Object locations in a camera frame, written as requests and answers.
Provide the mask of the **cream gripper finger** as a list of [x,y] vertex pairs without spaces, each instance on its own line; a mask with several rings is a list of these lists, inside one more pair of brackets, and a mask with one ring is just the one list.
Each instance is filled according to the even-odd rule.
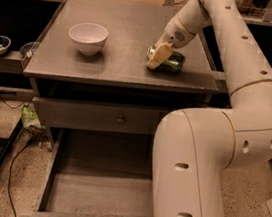
[[147,67],[156,69],[159,65],[164,63],[173,54],[172,43],[163,42],[155,46],[154,53],[148,60]]

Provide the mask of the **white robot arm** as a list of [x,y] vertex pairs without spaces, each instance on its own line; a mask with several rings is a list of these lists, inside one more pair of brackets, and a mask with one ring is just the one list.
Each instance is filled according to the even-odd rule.
[[236,0],[190,0],[167,23],[147,66],[157,68],[211,25],[230,107],[189,108],[160,121],[153,142],[153,217],[224,217],[224,168],[272,158],[272,68]]

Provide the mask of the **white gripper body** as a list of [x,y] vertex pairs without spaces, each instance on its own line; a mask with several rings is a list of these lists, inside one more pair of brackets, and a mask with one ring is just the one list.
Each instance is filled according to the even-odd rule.
[[196,36],[197,30],[197,21],[186,20],[186,18],[175,15],[167,23],[155,46],[158,47],[160,44],[168,43],[176,49],[185,47]]

